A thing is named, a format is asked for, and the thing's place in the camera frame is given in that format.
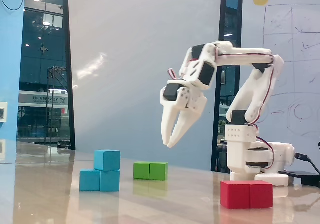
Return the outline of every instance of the black stand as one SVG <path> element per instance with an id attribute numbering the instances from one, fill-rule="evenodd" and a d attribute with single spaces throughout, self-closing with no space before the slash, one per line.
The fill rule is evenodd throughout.
<path id="1" fill-rule="evenodd" d="M 286 174 L 290 177 L 301 178 L 301 185 L 316 186 L 320 188 L 320 175 L 306 171 L 279 171 L 280 174 Z"/>
<path id="2" fill-rule="evenodd" d="M 67 69 L 64 67 L 58 67 L 58 66 L 53 66 L 51 68 L 48 68 L 48 73 L 47 73 L 47 89 L 46 89 L 46 113 L 45 113 L 45 139 L 44 139 L 44 144 L 47 144 L 47 136 L 48 136 L 48 128 L 49 128 L 49 123 L 50 123 L 50 147 L 52 144 L 52 120 L 53 120 L 53 107 L 54 107 L 54 96 L 55 96 L 55 81 L 58 80 L 58 82 L 60 83 L 60 85 L 66 90 L 67 88 L 64 86 L 64 84 L 62 83 L 62 81 L 64 80 L 67 83 L 67 80 L 65 79 L 65 77 L 62 75 L 62 73 L 64 71 L 66 71 Z M 49 115 L 49 82 L 50 80 L 52 80 L 52 98 L 51 98 L 51 114 Z"/>

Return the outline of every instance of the glass window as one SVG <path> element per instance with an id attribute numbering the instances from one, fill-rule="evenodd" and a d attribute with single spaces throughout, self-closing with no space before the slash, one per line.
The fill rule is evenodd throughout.
<path id="1" fill-rule="evenodd" d="M 226 0 L 225 22 L 224 22 L 224 40 L 232 42 L 233 46 L 240 46 L 238 33 L 238 0 Z M 227 167 L 226 141 L 224 139 L 225 125 L 228 124 L 226 113 L 239 90 L 239 67 L 222 66 L 221 86 L 220 86 L 220 103 L 219 103 L 219 126 L 216 167 L 219 172 L 229 172 Z"/>
<path id="2" fill-rule="evenodd" d="M 25 2 L 17 123 L 20 141 L 57 145 L 70 140 L 62 4 L 63 0 Z"/>

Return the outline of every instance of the table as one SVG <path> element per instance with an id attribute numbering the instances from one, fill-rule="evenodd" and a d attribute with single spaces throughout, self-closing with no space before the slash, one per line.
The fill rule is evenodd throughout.
<path id="1" fill-rule="evenodd" d="M 228 174 L 169 165 L 168 181 L 133 180 L 133 160 L 121 160 L 120 192 L 79 192 L 79 171 L 93 155 L 16 143 L 14 162 L 0 164 L 1 223 L 223 223 L 320 222 L 320 190 L 276 188 L 270 209 L 220 206 L 220 181 Z"/>

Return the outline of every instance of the black wire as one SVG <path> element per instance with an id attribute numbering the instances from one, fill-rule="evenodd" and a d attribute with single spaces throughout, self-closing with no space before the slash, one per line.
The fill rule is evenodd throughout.
<path id="1" fill-rule="evenodd" d="M 318 174 L 320 174 L 320 171 L 318 170 L 316 165 L 312 162 L 310 157 L 308 157 L 307 155 L 301 154 L 301 153 L 296 153 L 294 156 L 298 160 L 310 162 L 310 164 L 314 167 L 314 169 L 318 172 Z"/>
<path id="2" fill-rule="evenodd" d="M 18 9 L 20 9 L 20 8 L 21 8 L 22 4 L 24 3 L 24 0 L 22 0 L 22 1 L 21 1 L 20 6 L 19 6 L 18 8 L 16 8 L 16 9 L 12 9 L 12 8 L 10 8 L 8 5 L 6 5 L 6 4 L 5 4 L 4 0 L 2 0 L 2 3 L 3 3 L 3 4 L 4 4 L 4 6 L 6 6 L 8 9 L 15 11 L 15 10 L 18 10 Z"/>
<path id="3" fill-rule="evenodd" d="M 320 171 L 318 170 L 318 168 L 316 167 L 316 165 L 312 162 L 312 160 L 310 158 L 309 158 L 309 162 L 314 167 L 314 169 L 318 172 L 318 174 L 320 174 Z"/>

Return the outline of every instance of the stacked blue blocks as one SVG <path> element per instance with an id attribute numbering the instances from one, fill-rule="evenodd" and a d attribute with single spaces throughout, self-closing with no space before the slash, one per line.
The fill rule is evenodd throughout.
<path id="1" fill-rule="evenodd" d="M 119 191 L 120 151 L 96 150 L 94 169 L 80 171 L 80 191 Z"/>

